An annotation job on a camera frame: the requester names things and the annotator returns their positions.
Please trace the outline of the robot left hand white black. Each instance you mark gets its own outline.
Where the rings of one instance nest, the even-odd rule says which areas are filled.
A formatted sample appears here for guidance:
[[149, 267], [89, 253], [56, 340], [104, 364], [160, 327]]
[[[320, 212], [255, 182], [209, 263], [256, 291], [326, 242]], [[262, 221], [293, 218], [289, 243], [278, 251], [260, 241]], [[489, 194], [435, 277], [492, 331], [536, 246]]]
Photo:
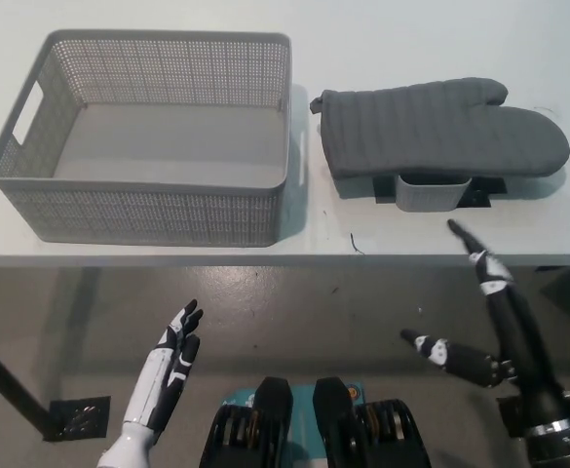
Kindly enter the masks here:
[[200, 348], [196, 329], [203, 315], [193, 299], [165, 327], [133, 389], [123, 418], [123, 433], [138, 429], [159, 435], [166, 429]]

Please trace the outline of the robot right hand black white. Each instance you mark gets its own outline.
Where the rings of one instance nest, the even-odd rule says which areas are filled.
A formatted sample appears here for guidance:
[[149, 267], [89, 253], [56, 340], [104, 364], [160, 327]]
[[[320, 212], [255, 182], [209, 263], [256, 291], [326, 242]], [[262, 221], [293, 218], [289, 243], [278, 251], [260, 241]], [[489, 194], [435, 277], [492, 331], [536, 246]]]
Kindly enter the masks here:
[[499, 401], [511, 435], [569, 429], [570, 397], [555, 376], [539, 327], [512, 273], [457, 220], [449, 219], [447, 226], [475, 268], [499, 353], [409, 329], [403, 329], [400, 337], [437, 368], [478, 387], [493, 388], [504, 381], [513, 385], [518, 393]]

